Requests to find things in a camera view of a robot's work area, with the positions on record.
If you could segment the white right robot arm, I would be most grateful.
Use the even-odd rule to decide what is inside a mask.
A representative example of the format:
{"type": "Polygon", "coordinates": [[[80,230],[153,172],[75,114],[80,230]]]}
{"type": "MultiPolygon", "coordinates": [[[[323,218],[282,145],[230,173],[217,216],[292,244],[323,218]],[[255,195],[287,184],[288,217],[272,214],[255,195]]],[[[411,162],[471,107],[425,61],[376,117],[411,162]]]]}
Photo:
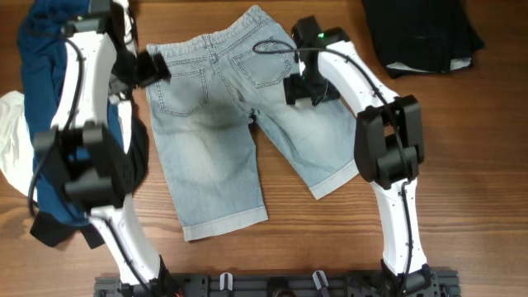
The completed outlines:
{"type": "Polygon", "coordinates": [[[340,27],[293,28],[299,73],[284,82],[286,101],[309,98],[313,106],[342,99],[356,119],[354,160],[379,207],[385,275],[405,293],[426,282],[416,210],[419,166],[425,158],[422,110],[401,97],[365,65],[340,27]]]}

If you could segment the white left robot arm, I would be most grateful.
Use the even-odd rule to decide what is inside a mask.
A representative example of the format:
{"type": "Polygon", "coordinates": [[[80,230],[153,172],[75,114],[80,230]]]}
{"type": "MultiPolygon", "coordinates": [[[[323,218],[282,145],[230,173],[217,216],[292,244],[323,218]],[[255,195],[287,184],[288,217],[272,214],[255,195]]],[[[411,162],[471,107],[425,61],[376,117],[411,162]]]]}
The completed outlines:
{"type": "Polygon", "coordinates": [[[128,7],[112,1],[33,7],[18,45],[35,152],[27,192],[33,234],[55,246],[81,231],[93,247],[110,249],[117,294],[170,294],[169,272],[132,201],[149,156],[132,92],[166,78],[167,68],[138,51],[128,7]]]}

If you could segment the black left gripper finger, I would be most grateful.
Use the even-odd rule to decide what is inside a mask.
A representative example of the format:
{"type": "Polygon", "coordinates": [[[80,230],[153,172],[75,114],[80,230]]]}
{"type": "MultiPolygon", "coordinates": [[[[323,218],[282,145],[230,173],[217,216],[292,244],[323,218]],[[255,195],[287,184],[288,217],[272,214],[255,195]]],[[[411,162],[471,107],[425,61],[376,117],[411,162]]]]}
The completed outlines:
{"type": "Polygon", "coordinates": [[[147,87],[158,78],[158,66],[148,51],[142,51],[137,56],[136,78],[139,87],[147,87]]]}
{"type": "Polygon", "coordinates": [[[156,80],[169,80],[172,75],[163,55],[161,53],[155,54],[153,56],[153,61],[156,66],[156,80]]]}

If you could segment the light blue denim shorts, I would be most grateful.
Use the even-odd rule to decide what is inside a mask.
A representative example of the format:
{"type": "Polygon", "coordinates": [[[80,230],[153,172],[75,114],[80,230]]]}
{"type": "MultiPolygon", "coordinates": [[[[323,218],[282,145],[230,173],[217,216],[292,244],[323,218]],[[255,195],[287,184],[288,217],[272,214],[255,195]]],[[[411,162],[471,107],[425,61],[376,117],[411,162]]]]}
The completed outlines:
{"type": "Polygon", "coordinates": [[[277,48],[289,36],[258,6],[230,27],[172,44],[150,44],[171,77],[147,88],[153,135],[184,239],[265,221],[250,125],[258,125],[320,199],[358,173],[356,122],[339,100],[285,102],[299,70],[277,48]]]}

